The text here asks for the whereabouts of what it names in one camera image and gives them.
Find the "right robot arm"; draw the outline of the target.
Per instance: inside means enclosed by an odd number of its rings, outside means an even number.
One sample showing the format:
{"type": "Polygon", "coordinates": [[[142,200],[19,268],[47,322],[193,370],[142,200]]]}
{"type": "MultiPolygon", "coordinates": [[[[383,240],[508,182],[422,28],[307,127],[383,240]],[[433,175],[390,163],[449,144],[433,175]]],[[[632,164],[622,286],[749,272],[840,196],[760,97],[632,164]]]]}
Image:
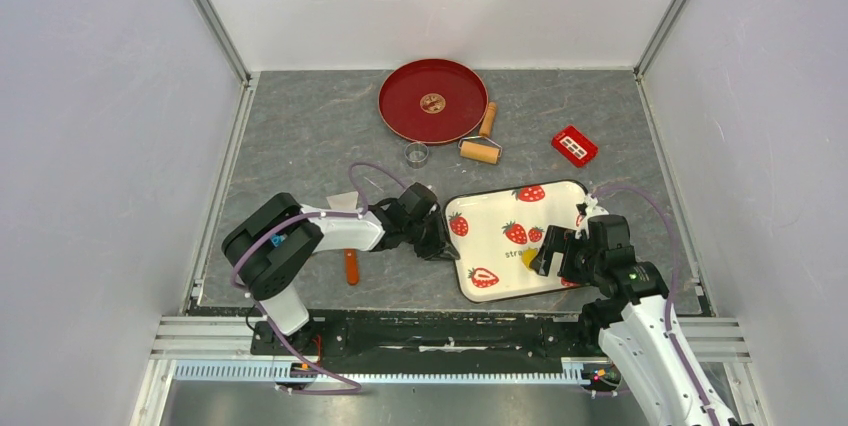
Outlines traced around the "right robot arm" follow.
{"type": "Polygon", "coordinates": [[[581,310],[578,342],[611,360],[650,424],[739,424],[689,346],[661,273],[638,260],[625,217],[549,226],[530,267],[600,291],[581,310]]]}

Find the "white strawberry tray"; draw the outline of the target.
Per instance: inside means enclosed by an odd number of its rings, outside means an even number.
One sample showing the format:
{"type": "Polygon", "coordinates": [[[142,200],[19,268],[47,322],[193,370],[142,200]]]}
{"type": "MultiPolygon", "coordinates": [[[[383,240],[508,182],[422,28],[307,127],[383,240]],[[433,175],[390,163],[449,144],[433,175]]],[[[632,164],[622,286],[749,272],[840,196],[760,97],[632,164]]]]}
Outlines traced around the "white strawberry tray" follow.
{"type": "Polygon", "coordinates": [[[562,180],[479,192],[450,199],[444,210],[460,290],[474,303],[486,303],[575,289],[557,269],[542,275],[524,258],[541,248],[551,225],[576,229],[578,205],[587,196],[579,182],[562,180]]]}

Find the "yellow dough lump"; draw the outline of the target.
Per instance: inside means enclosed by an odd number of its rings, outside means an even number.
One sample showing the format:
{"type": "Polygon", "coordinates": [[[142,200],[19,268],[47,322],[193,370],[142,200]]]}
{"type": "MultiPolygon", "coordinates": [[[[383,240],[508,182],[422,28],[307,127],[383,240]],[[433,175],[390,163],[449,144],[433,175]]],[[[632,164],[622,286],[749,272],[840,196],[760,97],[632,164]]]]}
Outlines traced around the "yellow dough lump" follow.
{"type": "Polygon", "coordinates": [[[526,269],[534,271],[534,267],[532,266],[532,264],[537,255],[538,250],[536,248],[529,248],[521,252],[521,262],[526,269]]]}

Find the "wooden roller with handle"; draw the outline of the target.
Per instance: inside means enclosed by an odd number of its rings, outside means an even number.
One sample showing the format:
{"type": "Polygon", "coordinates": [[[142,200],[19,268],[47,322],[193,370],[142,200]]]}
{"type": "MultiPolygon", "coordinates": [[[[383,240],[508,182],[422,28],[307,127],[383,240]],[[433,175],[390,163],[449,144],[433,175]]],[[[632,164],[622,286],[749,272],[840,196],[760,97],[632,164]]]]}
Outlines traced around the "wooden roller with handle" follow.
{"type": "Polygon", "coordinates": [[[497,110],[497,104],[489,102],[477,134],[466,136],[459,141],[459,154],[462,158],[490,165],[499,163],[503,149],[491,137],[497,110]]]}

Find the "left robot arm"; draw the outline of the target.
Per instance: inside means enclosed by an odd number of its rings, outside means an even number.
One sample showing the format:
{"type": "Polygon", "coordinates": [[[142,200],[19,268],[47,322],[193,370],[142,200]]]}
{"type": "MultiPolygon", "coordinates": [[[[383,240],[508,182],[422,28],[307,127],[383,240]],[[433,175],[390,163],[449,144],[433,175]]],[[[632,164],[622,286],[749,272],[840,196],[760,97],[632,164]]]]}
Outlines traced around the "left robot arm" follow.
{"type": "Polygon", "coordinates": [[[425,261],[460,258],[437,196],[421,183],[357,210],[315,208],[278,193],[225,237],[221,251],[232,266],[231,283],[268,318],[276,342],[301,354],[314,329],[293,281],[307,261],[326,251],[382,252],[404,244],[425,261]]]}

